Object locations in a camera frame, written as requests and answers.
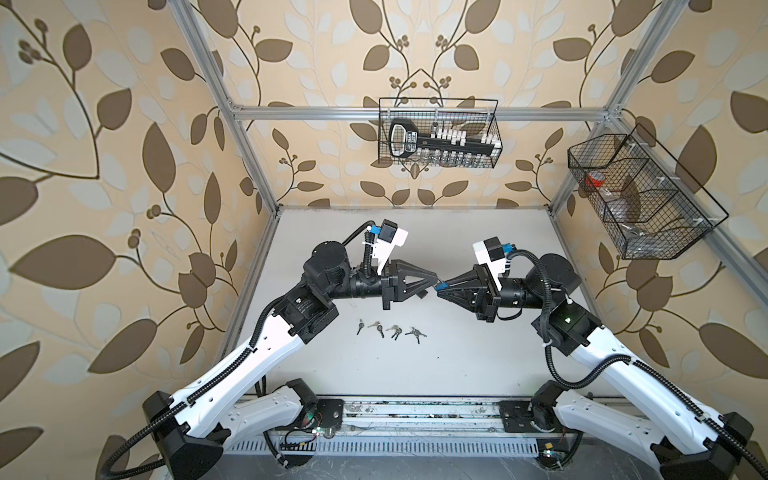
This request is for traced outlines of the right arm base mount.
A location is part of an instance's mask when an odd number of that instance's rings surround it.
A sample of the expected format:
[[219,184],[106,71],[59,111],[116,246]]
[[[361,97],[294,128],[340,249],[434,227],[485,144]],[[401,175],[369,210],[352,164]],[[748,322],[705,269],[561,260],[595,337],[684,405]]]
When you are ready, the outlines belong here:
[[504,400],[499,414],[505,433],[538,434],[536,463],[544,470],[568,467],[582,444],[584,433],[565,427],[547,406],[523,400]]

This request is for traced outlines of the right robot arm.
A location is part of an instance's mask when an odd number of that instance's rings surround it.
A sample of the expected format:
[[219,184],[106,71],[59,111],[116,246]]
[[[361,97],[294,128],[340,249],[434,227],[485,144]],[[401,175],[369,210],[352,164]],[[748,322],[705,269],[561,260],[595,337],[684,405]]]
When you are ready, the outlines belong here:
[[438,283],[436,292],[486,322],[501,309],[539,310],[532,325],[551,378],[530,400],[538,430],[591,435],[664,479],[729,479],[742,462],[765,478],[766,465],[748,448],[752,425],[694,399],[642,361],[571,299],[579,284],[564,257],[505,244],[481,249],[469,272]]

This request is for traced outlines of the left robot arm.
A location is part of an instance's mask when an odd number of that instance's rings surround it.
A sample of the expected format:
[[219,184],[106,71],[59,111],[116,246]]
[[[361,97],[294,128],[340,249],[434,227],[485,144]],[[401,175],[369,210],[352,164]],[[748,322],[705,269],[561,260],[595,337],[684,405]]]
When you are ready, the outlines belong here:
[[335,300],[379,297],[385,309],[437,284],[435,273],[402,260],[351,266],[338,241],[317,245],[300,281],[259,314],[251,337],[190,385],[144,403],[147,426],[103,462],[101,479],[126,479],[166,467],[175,479],[199,479],[236,437],[291,424],[308,410],[311,393],[292,381],[251,401],[243,396],[270,370],[307,345],[338,316]]

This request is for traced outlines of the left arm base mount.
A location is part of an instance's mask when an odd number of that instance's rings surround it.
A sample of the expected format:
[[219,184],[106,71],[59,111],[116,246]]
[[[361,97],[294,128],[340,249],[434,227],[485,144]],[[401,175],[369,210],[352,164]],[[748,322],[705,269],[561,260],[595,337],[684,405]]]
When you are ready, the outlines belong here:
[[344,405],[338,398],[317,400],[287,426],[264,432],[266,447],[278,465],[292,469],[306,464],[318,451],[321,439],[333,439],[341,430]]

